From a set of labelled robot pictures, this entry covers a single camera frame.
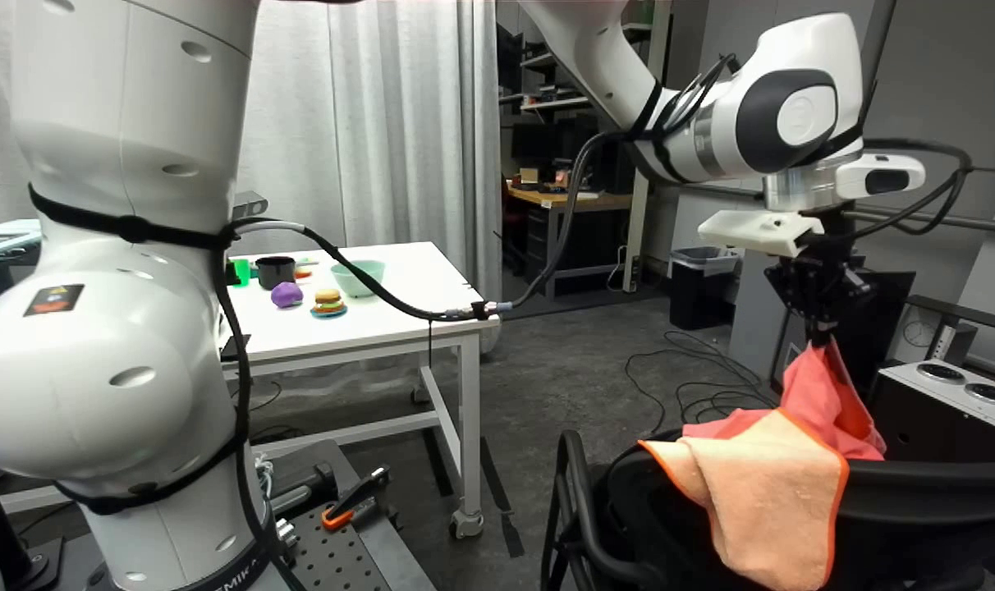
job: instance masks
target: red cloth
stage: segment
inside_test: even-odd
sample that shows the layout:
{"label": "red cloth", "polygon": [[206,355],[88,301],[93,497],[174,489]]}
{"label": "red cloth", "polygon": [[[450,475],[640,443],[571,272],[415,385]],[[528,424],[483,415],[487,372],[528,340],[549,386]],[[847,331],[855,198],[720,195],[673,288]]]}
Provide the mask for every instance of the red cloth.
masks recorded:
{"label": "red cloth", "polygon": [[[770,411],[732,411],[726,420],[686,424],[686,435],[729,439]],[[784,372],[782,415],[809,428],[847,458],[882,458],[887,443],[871,420],[837,349],[809,349]]]}

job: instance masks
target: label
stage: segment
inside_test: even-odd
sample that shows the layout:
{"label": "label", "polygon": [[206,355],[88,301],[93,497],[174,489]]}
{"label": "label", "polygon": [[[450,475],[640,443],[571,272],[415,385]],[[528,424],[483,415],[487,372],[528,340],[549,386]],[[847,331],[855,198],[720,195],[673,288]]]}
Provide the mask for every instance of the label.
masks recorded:
{"label": "label", "polygon": [[82,296],[82,284],[50,284],[39,288],[36,300],[30,301],[25,316],[56,316],[56,313],[73,313]]}

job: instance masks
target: black chair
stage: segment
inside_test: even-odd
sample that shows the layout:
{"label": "black chair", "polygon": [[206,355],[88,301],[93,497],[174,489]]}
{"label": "black chair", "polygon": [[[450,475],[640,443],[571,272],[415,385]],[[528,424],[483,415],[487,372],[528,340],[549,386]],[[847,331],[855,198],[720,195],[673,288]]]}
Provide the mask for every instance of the black chair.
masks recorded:
{"label": "black chair", "polygon": [[[995,558],[995,464],[852,464],[837,519],[833,591],[971,591]],[[565,573],[593,591],[759,587],[708,546],[705,513],[647,452],[587,466],[557,439],[542,587]]]}

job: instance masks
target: white table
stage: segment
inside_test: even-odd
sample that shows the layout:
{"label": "white table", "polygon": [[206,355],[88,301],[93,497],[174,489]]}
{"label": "white table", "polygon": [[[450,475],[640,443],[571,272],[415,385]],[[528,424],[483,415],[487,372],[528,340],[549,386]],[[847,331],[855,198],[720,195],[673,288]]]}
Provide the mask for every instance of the white table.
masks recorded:
{"label": "white table", "polygon": [[[479,536],[483,533],[483,464],[479,464],[479,340],[483,331],[495,328],[490,322],[421,322],[381,300],[345,300],[348,313],[342,318],[311,318],[309,301],[317,288],[336,284],[331,259],[317,249],[289,251],[297,261],[315,261],[311,277],[301,280],[305,301],[301,307],[275,307],[268,291],[255,282],[247,288],[231,288],[234,307],[243,331],[251,334],[254,375],[289,375],[325,365],[350,365],[369,359],[398,359],[435,352],[456,352],[459,359],[459,430],[452,415],[435,380],[429,366],[421,366],[421,385],[429,396],[429,411],[404,415],[395,420],[375,420],[292,439],[263,443],[268,457],[281,457],[317,439],[361,443],[415,430],[441,430],[456,475],[459,475],[459,509],[452,513],[452,533]],[[383,284],[429,313],[465,307],[479,301],[479,291],[456,272],[456,265],[435,243],[398,243],[398,246],[356,246],[345,249],[348,259],[377,259],[383,261]]]}

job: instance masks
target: concrete floor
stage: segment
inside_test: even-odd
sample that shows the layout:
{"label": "concrete floor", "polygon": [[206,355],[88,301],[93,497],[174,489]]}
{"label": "concrete floor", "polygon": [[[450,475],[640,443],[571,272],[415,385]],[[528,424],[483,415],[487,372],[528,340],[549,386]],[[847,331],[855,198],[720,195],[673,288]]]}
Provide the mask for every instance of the concrete floor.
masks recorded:
{"label": "concrete floor", "polygon": [[667,325],[667,300],[597,306],[560,316],[506,322],[498,352],[483,366],[483,434],[513,503],[513,526],[525,551],[513,554],[504,513],[487,499],[487,536],[450,541],[447,509],[438,491],[421,435],[350,446],[358,470],[389,464],[391,499],[402,499],[402,533],[438,587],[450,591],[518,591],[537,584],[537,554],[554,475],[560,430],[578,430],[592,458],[606,464],[636,435],[681,424],[689,415],[720,415],[696,404],[715,390],[753,390],[715,361],[722,331],[689,338]]}

